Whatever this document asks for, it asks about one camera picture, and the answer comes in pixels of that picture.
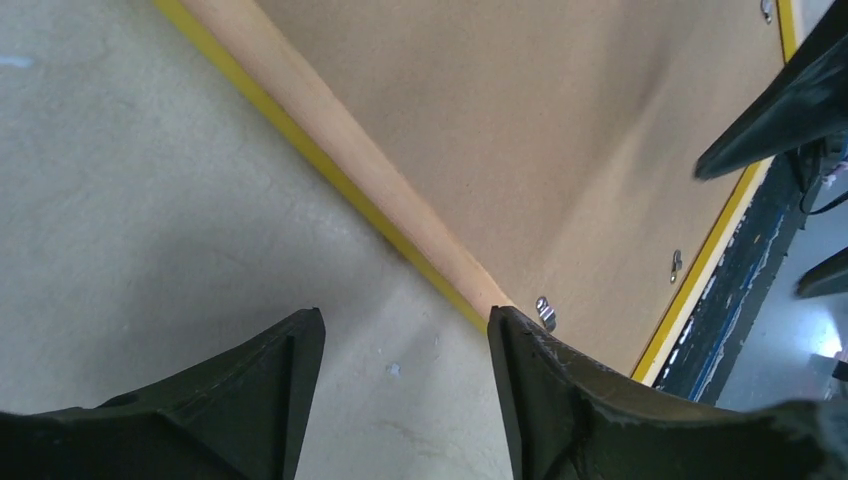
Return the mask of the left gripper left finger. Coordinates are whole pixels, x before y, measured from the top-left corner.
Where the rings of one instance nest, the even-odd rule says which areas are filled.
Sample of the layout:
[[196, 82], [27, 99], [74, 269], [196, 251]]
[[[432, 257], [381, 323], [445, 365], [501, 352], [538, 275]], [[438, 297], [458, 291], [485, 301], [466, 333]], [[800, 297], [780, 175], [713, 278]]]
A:
[[1, 416], [5, 479], [292, 479], [325, 344], [318, 309], [94, 408]]

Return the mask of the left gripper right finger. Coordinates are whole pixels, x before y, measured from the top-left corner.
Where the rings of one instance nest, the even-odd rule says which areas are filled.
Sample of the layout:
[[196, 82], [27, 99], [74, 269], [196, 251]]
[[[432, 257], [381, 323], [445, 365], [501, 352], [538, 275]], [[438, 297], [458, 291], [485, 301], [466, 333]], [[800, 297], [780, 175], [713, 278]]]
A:
[[487, 327], [517, 479], [843, 479], [847, 403], [793, 400], [751, 412], [636, 382], [511, 306]]

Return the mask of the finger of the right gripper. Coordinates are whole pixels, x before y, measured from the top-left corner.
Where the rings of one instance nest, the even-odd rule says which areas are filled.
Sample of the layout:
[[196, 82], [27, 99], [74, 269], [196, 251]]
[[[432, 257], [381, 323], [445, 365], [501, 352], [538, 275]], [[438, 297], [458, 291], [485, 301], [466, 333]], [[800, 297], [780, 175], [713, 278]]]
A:
[[847, 292], [847, 249], [807, 271], [798, 281], [796, 296], [815, 298]]
[[847, 128], [847, 3], [835, 1], [759, 97], [698, 158], [711, 180]]

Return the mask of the brown frame backing board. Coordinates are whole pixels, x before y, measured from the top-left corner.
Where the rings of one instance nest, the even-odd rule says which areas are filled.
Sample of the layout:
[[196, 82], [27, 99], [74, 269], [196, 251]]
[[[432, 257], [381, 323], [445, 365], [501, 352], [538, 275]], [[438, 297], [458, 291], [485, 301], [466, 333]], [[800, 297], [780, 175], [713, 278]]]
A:
[[738, 182], [700, 155], [781, 70], [756, 1], [265, 1], [520, 309], [633, 370]]

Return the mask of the yellow wooden picture frame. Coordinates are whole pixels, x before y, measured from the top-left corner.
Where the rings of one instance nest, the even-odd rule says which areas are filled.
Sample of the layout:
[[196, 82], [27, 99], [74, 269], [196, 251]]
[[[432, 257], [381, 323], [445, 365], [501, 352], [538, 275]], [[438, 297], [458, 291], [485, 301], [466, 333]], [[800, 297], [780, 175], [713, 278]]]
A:
[[[518, 307], [273, 23], [263, 2], [163, 1], [160, 9], [477, 327], [487, 326], [495, 305]], [[793, 15], [791, 2], [775, 1], [771, 24], [779, 29], [783, 64], [796, 46]], [[734, 172], [737, 184], [698, 253], [683, 260], [665, 313], [625, 374], [645, 384], [657, 379], [766, 169], [759, 162]]]

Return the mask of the silver frame retaining clip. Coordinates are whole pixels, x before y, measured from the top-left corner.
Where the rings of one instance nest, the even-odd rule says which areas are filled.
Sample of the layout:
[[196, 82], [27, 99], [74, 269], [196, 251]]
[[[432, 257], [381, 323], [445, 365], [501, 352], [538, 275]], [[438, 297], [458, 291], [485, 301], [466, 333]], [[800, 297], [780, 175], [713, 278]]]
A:
[[683, 270], [682, 252], [676, 249], [672, 254], [672, 262], [669, 272], [669, 283], [675, 284]]
[[775, 1], [774, 0], [760, 0], [759, 1], [760, 12], [764, 21], [767, 24], [771, 24], [774, 19], [774, 10], [775, 10]]
[[546, 296], [537, 298], [535, 308], [541, 324], [547, 332], [553, 332], [557, 326], [556, 312]]

